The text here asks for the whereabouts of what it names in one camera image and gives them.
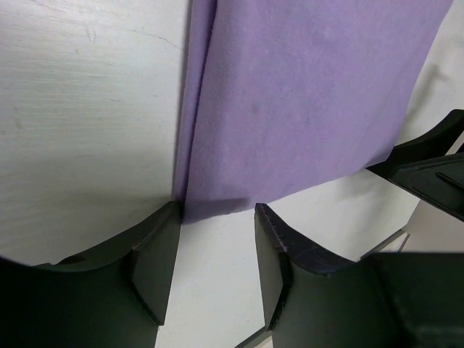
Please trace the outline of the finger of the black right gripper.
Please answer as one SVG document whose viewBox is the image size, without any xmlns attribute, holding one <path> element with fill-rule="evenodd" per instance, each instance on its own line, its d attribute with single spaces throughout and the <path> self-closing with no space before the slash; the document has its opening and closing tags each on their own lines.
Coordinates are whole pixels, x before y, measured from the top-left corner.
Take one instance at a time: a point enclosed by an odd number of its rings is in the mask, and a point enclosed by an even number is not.
<svg viewBox="0 0 464 348">
<path fill-rule="evenodd" d="M 463 220 L 463 153 L 401 165 L 389 181 L 448 215 Z"/>
<path fill-rule="evenodd" d="M 400 165 L 410 165 L 445 156 L 462 134 L 463 110 L 454 109 L 430 131 L 395 146 L 384 162 L 367 167 L 367 170 L 388 179 L 393 169 Z"/>
</svg>

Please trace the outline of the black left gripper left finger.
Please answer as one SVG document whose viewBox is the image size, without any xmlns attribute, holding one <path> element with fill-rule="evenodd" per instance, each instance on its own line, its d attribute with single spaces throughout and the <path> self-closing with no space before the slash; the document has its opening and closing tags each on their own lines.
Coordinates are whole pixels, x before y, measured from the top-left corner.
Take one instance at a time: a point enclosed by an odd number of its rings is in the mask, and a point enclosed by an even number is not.
<svg viewBox="0 0 464 348">
<path fill-rule="evenodd" d="M 168 202 L 55 265 L 2 258 L 1 345 L 153 347 L 165 322 L 180 229 L 180 205 Z"/>
</svg>

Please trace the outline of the purple t shirt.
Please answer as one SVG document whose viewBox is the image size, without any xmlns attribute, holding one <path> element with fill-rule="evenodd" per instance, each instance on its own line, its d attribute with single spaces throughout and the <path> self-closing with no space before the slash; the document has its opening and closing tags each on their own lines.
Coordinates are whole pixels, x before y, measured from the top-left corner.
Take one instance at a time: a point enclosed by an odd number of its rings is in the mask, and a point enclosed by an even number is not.
<svg viewBox="0 0 464 348">
<path fill-rule="evenodd" d="M 173 197 L 195 223 L 391 153 L 450 1 L 193 1 Z"/>
</svg>

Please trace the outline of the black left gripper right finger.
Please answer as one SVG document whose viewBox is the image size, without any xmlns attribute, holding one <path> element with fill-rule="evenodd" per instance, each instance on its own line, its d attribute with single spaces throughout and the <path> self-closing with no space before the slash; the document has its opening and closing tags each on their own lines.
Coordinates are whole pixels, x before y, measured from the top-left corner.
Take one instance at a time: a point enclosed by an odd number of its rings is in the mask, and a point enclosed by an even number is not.
<svg viewBox="0 0 464 348">
<path fill-rule="evenodd" d="M 378 252 L 357 262 L 254 211 L 265 327 L 275 347 L 461 347 L 463 256 Z"/>
</svg>

